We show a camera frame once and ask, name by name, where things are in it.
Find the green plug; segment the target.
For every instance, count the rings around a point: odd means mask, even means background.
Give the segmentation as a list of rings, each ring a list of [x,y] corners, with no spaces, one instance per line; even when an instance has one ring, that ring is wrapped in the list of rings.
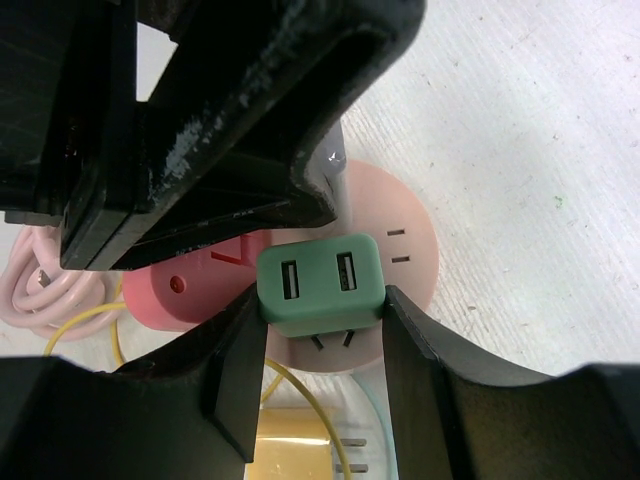
[[[371,328],[382,318],[382,264],[367,234],[272,246],[256,267],[261,316],[286,338]]]

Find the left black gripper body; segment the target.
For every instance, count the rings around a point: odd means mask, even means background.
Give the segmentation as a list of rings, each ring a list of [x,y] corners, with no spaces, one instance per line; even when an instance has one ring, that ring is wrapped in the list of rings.
[[[173,34],[177,1],[1,4],[1,210],[57,223],[104,129],[110,90],[134,101],[136,33]]]

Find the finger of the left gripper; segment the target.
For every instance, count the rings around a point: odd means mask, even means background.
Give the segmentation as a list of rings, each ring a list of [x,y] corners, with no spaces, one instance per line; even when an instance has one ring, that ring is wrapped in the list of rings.
[[[195,1],[146,101],[136,5],[113,7],[100,111],[66,207],[61,263],[134,270],[263,228],[335,219],[313,156],[414,40],[421,1]]]

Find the round pink power strip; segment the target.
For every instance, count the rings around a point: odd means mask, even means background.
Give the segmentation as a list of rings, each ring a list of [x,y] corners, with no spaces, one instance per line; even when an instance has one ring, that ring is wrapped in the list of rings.
[[[378,245],[386,284],[397,286],[419,308],[433,298],[439,273],[437,237],[421,200],[402,181],[380,167],[351,160],[339,176],[343,200],[338,219],[317,229],[272,233],[274,245],[340,234],[366,233]],[[329,333],[314,341],[286,338],[270,329],[267,356],[291,369],[345,373],[383,357],[382,326]]]

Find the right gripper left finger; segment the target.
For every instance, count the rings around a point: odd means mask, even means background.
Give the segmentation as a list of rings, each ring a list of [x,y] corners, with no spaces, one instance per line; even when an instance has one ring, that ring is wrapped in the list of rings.
[[[254,456],[265,324],[254,290],[112,373],[1,362],[5,479],[240,479]]]

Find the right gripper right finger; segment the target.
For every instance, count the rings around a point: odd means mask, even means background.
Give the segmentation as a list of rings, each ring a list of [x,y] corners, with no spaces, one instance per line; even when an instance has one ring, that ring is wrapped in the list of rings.
[[[498,357],[389,287],[385,375],[403,479],[635,479],[639,368],[549,376]]]

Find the pink socket adapter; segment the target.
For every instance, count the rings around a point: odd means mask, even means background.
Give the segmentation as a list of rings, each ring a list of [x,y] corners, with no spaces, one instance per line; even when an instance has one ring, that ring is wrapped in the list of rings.
[[[131,315],[159,331],[184,332],[213,318],[256,279],[255,262],[268,245],[259,230],[127,271],[123,297]]]

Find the yellow charger plug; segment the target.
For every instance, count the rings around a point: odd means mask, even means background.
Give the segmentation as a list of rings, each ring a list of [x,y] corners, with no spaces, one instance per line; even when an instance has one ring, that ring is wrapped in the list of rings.
[[[247,479],[342,479],[334,441],[310,408],[265,408],[259,414]]]

